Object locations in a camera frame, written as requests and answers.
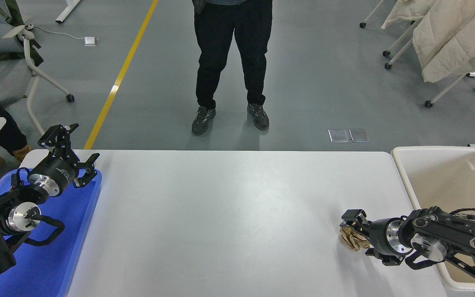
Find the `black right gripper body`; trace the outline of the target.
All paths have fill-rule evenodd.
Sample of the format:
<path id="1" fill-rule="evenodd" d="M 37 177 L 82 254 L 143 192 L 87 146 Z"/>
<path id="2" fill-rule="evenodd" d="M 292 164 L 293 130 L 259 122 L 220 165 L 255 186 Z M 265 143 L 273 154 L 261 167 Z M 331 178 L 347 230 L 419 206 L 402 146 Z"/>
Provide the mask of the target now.
<path id="1" fill-rule="evenodd" d="M 369 224 L 369 241 L 379 254 L 395 255 L 395 251 L 390 246 L 387 235 L 388 226 L 394 221 L 395 218 L 388 218 L 372 221 Z"/>

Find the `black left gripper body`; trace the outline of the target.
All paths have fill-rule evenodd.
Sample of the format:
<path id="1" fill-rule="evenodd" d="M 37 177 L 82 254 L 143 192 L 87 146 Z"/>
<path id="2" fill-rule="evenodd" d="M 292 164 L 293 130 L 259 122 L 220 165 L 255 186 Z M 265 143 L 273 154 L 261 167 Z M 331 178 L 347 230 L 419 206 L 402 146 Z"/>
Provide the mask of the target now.
<path id="1" fill-rule="evenodd" d="M 47 156 L 31 171 L 31 183 L 48 194 L 62 194 L 78 171 L 63 159 Z"/>

